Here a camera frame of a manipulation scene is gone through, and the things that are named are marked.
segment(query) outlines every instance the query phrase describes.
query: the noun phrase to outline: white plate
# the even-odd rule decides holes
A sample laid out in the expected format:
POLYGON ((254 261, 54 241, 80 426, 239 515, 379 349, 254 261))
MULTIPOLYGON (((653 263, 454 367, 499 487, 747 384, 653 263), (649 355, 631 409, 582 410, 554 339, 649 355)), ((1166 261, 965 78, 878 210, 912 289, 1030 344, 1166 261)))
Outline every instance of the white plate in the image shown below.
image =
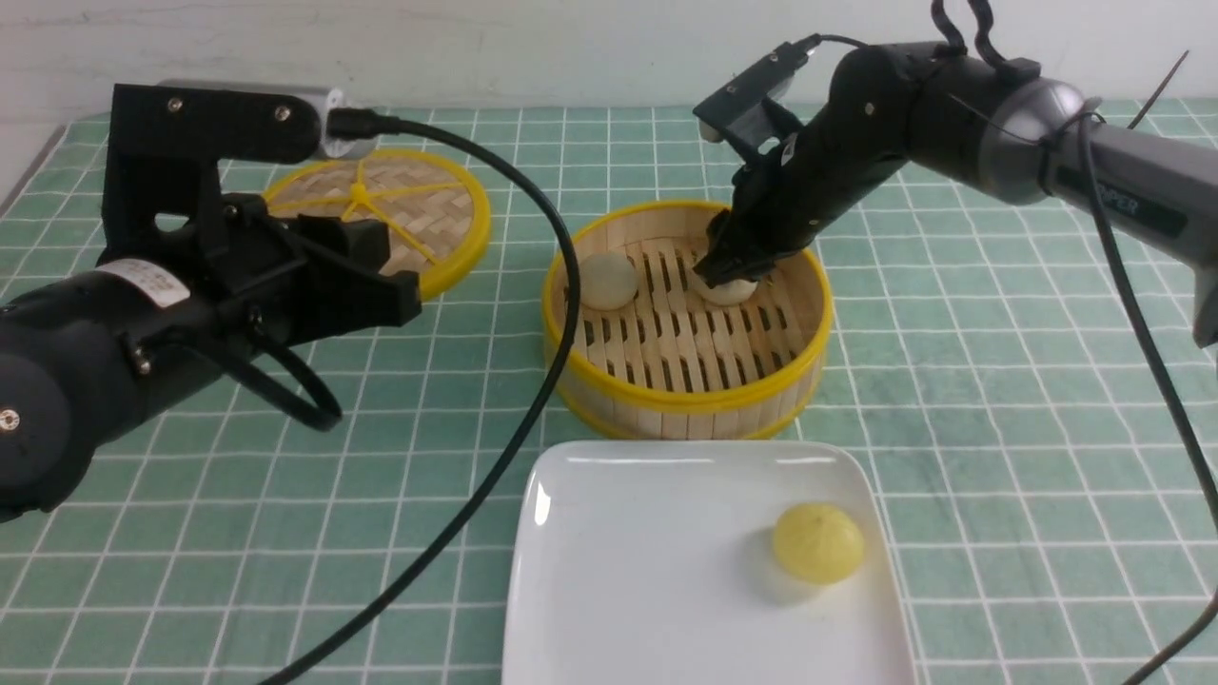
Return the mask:
POLYGON ((850 455, 799 442, 569 442, 520 511, 503 685, 906 685, 912 650, 879 516, 850 455), (820 590, 770 528, 828 501, 868 542, 820 590))

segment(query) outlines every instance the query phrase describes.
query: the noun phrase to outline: white label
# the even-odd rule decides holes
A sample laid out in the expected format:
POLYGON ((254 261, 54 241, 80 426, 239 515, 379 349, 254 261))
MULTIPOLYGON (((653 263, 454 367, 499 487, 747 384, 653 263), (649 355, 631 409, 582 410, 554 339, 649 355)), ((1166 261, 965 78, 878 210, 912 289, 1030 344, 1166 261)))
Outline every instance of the white label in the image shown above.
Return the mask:
POLYGON ((97 271, 117 275, 139 288, 162 310, 190 297, 190 290, 178 277, 144 260, 114 260, 97 271))

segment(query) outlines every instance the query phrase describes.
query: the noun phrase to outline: bamboo steamer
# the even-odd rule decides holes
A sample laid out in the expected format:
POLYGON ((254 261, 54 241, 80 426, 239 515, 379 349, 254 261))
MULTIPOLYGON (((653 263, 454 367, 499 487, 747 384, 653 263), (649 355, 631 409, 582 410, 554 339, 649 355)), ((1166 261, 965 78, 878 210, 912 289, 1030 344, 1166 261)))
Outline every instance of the bamboo steamer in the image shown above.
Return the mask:
POLYGON ((304 167, 264 194, 272 216, 378 219, 390 229, 381 275, 419 273, 431 300, 465 278, 491 241, 491 204, 464 167, 418 150, 378 150, 362 160, 304 167))
MULTIPOLYGON (((691 289, 705 229, 726 208, 700 201, 628 207, 575 236, 583 261, 624 254, 639 278, 625 307, 581 307, 558 385, 585 423, 618 439, 770 438, 799 416, 825 367, 833 323, 828 278, 811 251, 783 260, 741 305, 719 307, 691 289)), ((561 335, 566 271, 555 258, 542 291, 544 353, 561 335)))

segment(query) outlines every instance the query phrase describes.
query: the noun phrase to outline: cable connector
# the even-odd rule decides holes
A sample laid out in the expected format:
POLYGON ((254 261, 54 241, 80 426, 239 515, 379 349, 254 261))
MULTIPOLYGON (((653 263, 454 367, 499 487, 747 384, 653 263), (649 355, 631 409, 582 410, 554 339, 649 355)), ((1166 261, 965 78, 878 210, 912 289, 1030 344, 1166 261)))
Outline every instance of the cable connector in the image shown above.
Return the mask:
POLYGON ((374 110, 339 107, 330 111, 325 133, 340 140, 369 140, 393 133, 398 119, 374 110))

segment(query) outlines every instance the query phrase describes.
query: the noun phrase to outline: grid pattern tablecloth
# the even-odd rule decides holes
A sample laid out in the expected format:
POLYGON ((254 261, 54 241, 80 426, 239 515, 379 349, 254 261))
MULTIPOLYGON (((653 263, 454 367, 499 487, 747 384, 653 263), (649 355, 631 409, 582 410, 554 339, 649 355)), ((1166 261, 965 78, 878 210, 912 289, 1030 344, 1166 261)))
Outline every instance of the grid pattern tablecloth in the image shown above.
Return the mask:
MULTIPOLYGON (((1119 124, 1135 108, 1106 113, 1119 124)), ((698 141, 688 107, 401 113, 515 162, 572 228, 657 197, 727 200, 736 169, 698 141)), ((0 218, 0 300, 96 258, 106 126, 73 124, 0 218)), ((1164 101, 1144 126, 1218 146, 1218 101, 1164 101)), ((313 434, 219 383, 105 447, 54 514, 0 528, 0 681, 250 683, 430 541, 542 377, 549 228, 471 168, 495 212, 479 269, 403 329, 303 351, 350 410, 337 429, 313 434)), ((224 185, 257 191, 287 171, 231 163, 224 185)), ((781 439, 862 462, 923 683, 1116 683, 1195 617, 1218 544, 1085 215, 1004 207, 907 167, 816 247, 837 327, 823 384, 781 439)), ((1213 449, 1218 382, 1190 341, 1191 274, 1122 247, 1213 449)), ((498 683, 529 467, 591 436, 554 402, 458 542, 307 681, 498 683)), ((1216 680, 1218 631, 1156 683, 1216 680)))

